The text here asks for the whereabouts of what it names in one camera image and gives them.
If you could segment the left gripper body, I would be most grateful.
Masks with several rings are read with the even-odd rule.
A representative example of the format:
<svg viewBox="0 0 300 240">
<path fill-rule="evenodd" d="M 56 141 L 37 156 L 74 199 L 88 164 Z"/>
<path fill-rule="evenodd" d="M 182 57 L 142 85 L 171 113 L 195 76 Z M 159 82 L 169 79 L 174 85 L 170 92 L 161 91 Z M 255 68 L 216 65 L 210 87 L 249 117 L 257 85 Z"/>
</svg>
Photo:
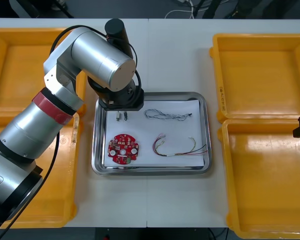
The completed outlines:
<svg viewBox="0 0 300 240">
<path fill-rule="evenodd" d="M 105 111 L 139 111 L 144 106 L 144 90 L 126 87 L 120 91 L 98 88 L 98 104 Z"/>
</svg>

